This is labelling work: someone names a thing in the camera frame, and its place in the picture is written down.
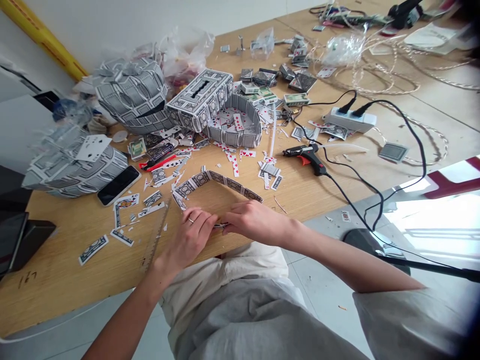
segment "power strip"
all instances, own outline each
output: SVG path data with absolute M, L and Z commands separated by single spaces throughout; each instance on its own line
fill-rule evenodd
M 366 133 L 377 124 L 377 116 L 364 113 L 361 117 L 352 116 L 353 110 L 346 114 L 340 113 L 338 107 L 333 107 L 329 114 L 323 116 L 325 123 L 332 123 L 358 133 Z

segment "sleeve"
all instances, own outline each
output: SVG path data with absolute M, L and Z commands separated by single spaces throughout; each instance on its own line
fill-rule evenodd
M 376 359 L 454 358 L 463 340 L 465 323 L 430 288 L 355 292 L 353 300 Z

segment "black device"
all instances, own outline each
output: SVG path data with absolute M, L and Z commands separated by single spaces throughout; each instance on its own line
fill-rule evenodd
M 130 165 L 97 193 L 98 199 L 103 206 L 111 205 L 141 177 L 138 170 Z
M 28 212 L 0 211 L 0 279 L 23 268 L 55 228 L 50 221 L 29 220 Z
M 325 168 L 325 165 L 320 161 L 320 159 L 315 155 L 318 150 L 318 145 L 312 143 L 308 146 L 301 145 L 283 150 L 283 156 L 288 158 L 301 158 L 303 166 L 310 164 L 313 168 L 313 173 L 315 174 L 315 176 L 322 176 L 327 173 L 327 169 Z

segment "playing card sculpture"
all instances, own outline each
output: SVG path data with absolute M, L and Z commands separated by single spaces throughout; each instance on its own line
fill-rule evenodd
M 232 129 L 222 128 L 216 120 L 227 108 L 248 116 L 251 126 L 247 129 L 231 124 Z M 233 76 L 226 72 L 204 70 L 166 105 L 166 111 L 178 125 L 202 132 L 221 144 L 254 148 L 262 138 L 257 109 L 245 96 L 234 93 Z
M 89 134 L 72 122 L 66 122 L 45 136 L 31 161 L 22 187 L 45 191 L 62 198 L 77 198 L 99 191 L 127 168 L 127 157 L 107 145 L 95 161 L 77 160 Z
M 206 183 L 208 183 L 210 180 L 216 181 L 219 184 L 229 187 L 230 189 L 236 191 L 240 195 L 243 195 L 244 197 L 246 197 L 248 200 L 257 200 L 260 203 L 264 202 L 264 200 L 260 196 L 258 196 L 253 191 L 247 189 L 246 187 L 241 185 L 239 182 L 236 182 L 235 180 L 232 180 L 229 177 L 220 175 L 219 173 L 216 173 L 214 171 L 207 170 L 192 176 L 183 184 L 179 185 L 173 191 L 173 199 L 175 200 L 175 202 L 177 203 L 177 205 L 180 207 L 182 211 L 187 210 L 187 205 L 185 205 L 183 199 L 185 199 L 189 194 L 194 192 L 196 189 L 198 189 L 202 185 L 205 185 Z M 229 224 L 228 222 L 225 222 L 221 224 L 216 224 L 214 227 L 224 228 L 228 224 Z
M 93 75 L 93 86 L 98 102 L 134 134 L 174 126 L 164 110 L 168 92 L 164 75 L 153 59 L 104 62 Z

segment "smartphone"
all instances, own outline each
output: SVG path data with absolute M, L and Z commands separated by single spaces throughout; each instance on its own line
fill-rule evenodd
M 130 165 L 97 193 L 98 199 L 103 206 L 112 205 L 120 195 L 135 184 L 141 177 L 142 174 Z

